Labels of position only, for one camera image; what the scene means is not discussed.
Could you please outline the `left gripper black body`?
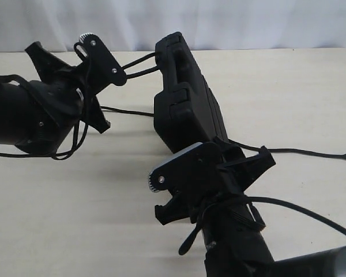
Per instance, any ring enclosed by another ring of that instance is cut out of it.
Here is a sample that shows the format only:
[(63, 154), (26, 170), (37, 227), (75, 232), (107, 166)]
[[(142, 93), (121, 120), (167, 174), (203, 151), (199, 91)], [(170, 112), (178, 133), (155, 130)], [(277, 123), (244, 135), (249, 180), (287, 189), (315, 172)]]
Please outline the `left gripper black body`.
[(71, 66), (49, 51), (40, 42), (25, 49), (38, 75), (30, 81), (31, 94), (44, 110), (41, 126), (25, 146), (25, 151), (55, 153), (74, 125), (83, 121), (99, 133), (110, 128), (102, 114), (97, 94), (111, 84), (99, 81), (86, 56)]

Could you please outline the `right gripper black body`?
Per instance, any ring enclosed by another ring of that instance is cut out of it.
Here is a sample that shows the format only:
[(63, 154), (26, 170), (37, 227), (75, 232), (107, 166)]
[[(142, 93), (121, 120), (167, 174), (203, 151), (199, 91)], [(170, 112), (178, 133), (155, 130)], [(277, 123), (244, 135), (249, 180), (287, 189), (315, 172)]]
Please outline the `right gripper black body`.
[(241, 146), (219, 138), (215, 143), (221, 152), (221, 161), (196, 166), (183, 182), (168, 189), (171, 200), (155, 206), (155, 217), (162, 224), (189, 218), (196, 222), (202, 203), (231, 195), (242, 195), (262, 174), (276, 162), (266, 147), (257, 149), (257, 154), (247, 157)]

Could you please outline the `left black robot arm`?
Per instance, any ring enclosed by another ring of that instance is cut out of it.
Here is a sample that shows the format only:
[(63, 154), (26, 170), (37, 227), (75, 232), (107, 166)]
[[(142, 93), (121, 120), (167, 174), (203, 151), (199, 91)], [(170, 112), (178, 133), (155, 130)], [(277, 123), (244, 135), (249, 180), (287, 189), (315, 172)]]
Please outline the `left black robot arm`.
[(0, 145), (15, 146), (22, 157), (54, 157), (80, 123), (100, 133), (110, 127), (97, 95), (109, 85), (125, 85), (127, 75), (94, 33), (82, 34), (74, 46), (79, 65), (33, 42), (25, 51), (39, 79), (0, 75)]

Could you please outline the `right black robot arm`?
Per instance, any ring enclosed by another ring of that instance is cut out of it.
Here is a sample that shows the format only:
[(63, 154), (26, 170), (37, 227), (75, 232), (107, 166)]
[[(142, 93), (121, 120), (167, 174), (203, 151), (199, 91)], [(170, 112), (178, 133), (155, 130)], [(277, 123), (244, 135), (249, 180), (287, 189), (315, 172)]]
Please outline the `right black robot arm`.
[(149, 174), (153, 192), (169, 191), (171, 200), (155, 207), (163, 225), (188, 218), (193, 231), (179, 247), (186, 254), (197, 235), (204, 237), (208, 276), (346, 276), (346, 246), (275, 260), (262, 236), (266, 224), (256, 203), (289, 208), (346, 236), (346, 228), (299, 205), (246, 190), (275, 165), (269, 149), (247, 157), (240, 145), (215, 139), (194, 143)]

